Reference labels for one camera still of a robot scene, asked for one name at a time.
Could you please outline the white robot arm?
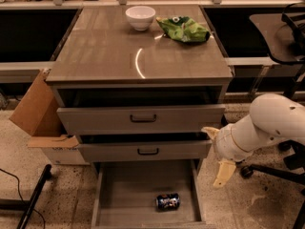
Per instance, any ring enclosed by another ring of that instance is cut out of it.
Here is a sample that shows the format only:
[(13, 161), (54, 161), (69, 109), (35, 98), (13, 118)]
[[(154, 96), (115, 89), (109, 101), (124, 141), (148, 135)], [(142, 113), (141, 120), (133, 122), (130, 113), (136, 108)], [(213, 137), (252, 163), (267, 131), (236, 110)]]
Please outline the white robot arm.
[(215, 188), (232, 177), (236, 163), (260, 148), (292, 140), (305, 144), (305, 107), (279, 94), (263, 94), (250, 105), (249, 113), (221, 129), (203, 127), (217, 153), (218, 172)]

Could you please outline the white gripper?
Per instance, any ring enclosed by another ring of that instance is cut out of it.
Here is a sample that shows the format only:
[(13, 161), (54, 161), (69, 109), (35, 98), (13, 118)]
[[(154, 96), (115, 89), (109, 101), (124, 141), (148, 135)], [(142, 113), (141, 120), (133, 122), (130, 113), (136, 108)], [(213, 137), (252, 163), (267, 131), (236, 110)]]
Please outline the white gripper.
[(241, 162), (252, 154), (242, 150), (234, 142), (232, 127), (233, 124), (228, 124), (220, 131), (215, 127), (203, 127), (201, 129), (211, 140), (215, 140), (214, 148), (222, 158), (218, 162), (218, 172), (213, 182), (214, 188), (222, 188), (230, 180), (236, 169), (234, 162)]

